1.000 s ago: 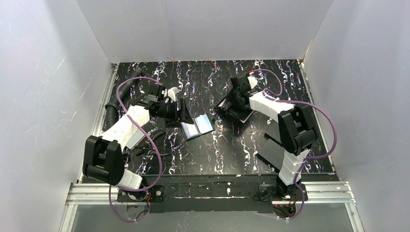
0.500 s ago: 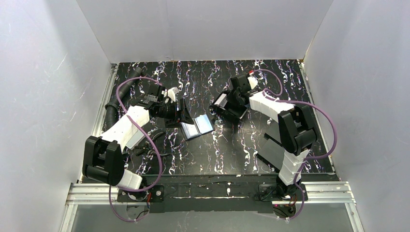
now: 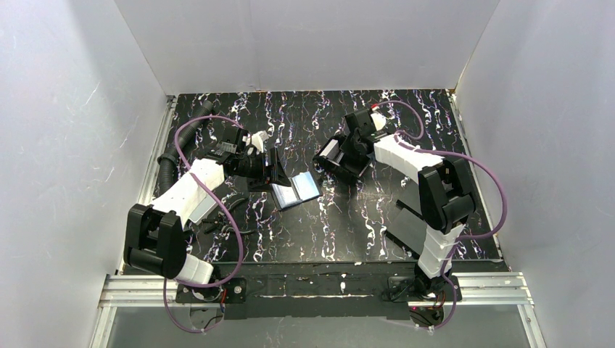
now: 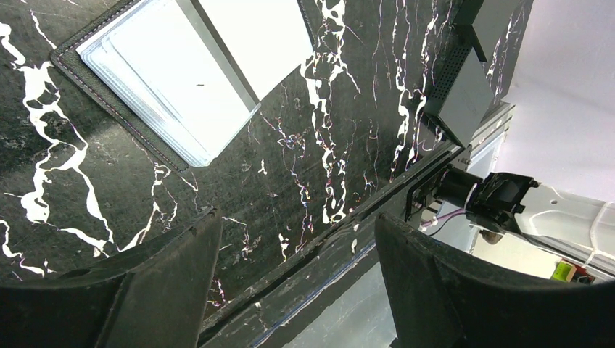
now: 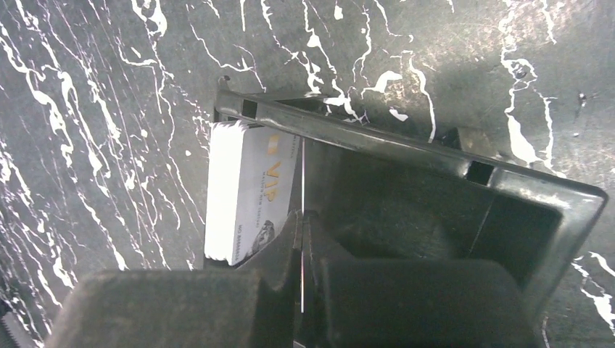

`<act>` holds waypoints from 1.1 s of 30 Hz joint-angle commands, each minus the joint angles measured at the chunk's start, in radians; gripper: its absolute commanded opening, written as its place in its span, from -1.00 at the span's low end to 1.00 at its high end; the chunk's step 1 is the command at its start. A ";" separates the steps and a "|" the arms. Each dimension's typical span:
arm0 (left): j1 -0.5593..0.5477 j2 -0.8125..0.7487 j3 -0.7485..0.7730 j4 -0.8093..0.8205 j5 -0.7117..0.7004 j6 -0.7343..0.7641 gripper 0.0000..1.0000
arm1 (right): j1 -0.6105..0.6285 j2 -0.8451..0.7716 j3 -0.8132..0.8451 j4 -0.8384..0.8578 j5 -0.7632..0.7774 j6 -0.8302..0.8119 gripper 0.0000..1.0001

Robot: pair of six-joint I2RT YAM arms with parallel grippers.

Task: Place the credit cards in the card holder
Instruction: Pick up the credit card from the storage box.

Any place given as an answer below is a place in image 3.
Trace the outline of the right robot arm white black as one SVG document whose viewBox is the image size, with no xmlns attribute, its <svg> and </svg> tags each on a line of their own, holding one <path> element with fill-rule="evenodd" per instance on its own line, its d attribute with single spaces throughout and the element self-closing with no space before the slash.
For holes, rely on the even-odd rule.
<svg viewBox="0 0 615 348">
<path fill-rule="evenodd" d="M 418 186 L 419 215 L 426 224 L 423 249 L 413 289 L 421 294 L 440 290 L 452 267 L 456 239 L 476 209 L 464 158 L 432 154 L 403 140 L 400 131 L 385 130 L 375 109 L 344 116 L 348 133 L 339 140 L 335 157 L 343 173 L 359 178 L 371 162 L 388 165 Z"/>
</svg>

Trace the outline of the black plastic tray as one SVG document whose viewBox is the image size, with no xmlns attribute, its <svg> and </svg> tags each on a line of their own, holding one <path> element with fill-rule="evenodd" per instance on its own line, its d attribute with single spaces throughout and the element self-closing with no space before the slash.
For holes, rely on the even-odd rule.
<svg viewBox="0 0 615 348">
<path fill-rule="evenodd" d="M 335 160 L 329 160 L 324 157 L 319 157 L 318 153 L 326 145 L 330 139 L 339 141 L 339 154 Z M 327 173 L 330 173 L 340 180 L 355 181 L 361 178 L 364 172 L 371 164 L 371 158 L 365 154 L 358 154 L 352 150 L 343 149 L 343 144 L 348 136 L 338 134 L 332 136 L 313 156 L 315 164 L 322 167 Z"/>
</svg>

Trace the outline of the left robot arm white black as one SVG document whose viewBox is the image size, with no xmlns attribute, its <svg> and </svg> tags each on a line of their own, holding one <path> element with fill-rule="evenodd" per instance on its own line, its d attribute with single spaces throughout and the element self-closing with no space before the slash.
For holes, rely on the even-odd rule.
<svg viewBox="0 0 615 348">
<path fill-rule="evenodd" d="M 165 193 L 148 205 L 133 205 L 128 212 L 124 262 L 183 285 L 210 286 L 214 267 L 187 252 L 183 230 L 204 200 L 220 205 L 212 192 L 229 177 L 245 178 L 251 192 L 291 186 L 276 148 L 265 148 L 268 137 L 263 130 L 251 134 L 228 126 L 221 139 L 208 146 L 204 157 L 194 160 Z"/>
</svg>

